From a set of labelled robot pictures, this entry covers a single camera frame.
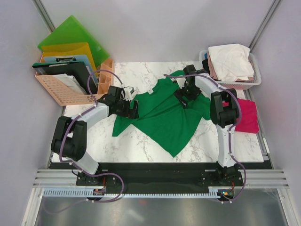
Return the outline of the green t shirt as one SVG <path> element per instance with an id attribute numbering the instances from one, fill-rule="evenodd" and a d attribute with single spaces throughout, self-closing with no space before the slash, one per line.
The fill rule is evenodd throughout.
<path id="1" fill-rule="evenodd" d="M 210 99 L 200 94 L 188 101 L 183 108 L 174 92 L 179 89 L 170 78 L 163 78 L 151 91 L 137 94 L 139 102 L 137 119 L 117 116 L 112 132 L 120 135 L 129 125 L 158 143 L 172 157 L 175 157 L 188 144 L 201 119 L 210 120 Z"/>

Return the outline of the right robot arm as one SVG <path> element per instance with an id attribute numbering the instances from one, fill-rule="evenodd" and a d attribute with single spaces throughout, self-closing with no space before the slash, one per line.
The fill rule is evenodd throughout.
<path id="1" fill-rule="evenodd" d="M 216 126 L 218 134 L 218 164 L 222 168 L 233 167 L 234 148 L 232 147 L 234 129 L 241 120 L 241 109 L 235 89 L 227 89 L 217 83 L 204 70 L 196 70 L 194 65 L 183 69 L 184 75 L 173 79 L 179 89 L 174 92 L 183 108 L 188 102 L 196 100 L 205 93 L 210 99 L 210 119 Z"/>

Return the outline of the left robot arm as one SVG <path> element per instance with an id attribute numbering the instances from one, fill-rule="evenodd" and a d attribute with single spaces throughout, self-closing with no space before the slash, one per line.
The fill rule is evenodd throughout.
<path id="1" fill-rule="evenodd" d="M 59 117 L 51 151 L 85 171 L 91 184 L 99 185 L 103 181 L 103 173 L 99 171 L 100 164 L 87 152 L 87 131 L 112 114 L 137 119 L 139 101 L 134 100 L 134 95 L 133 87 L 109 86 L 108 93 L 84 112 L 72 117 Z"/>

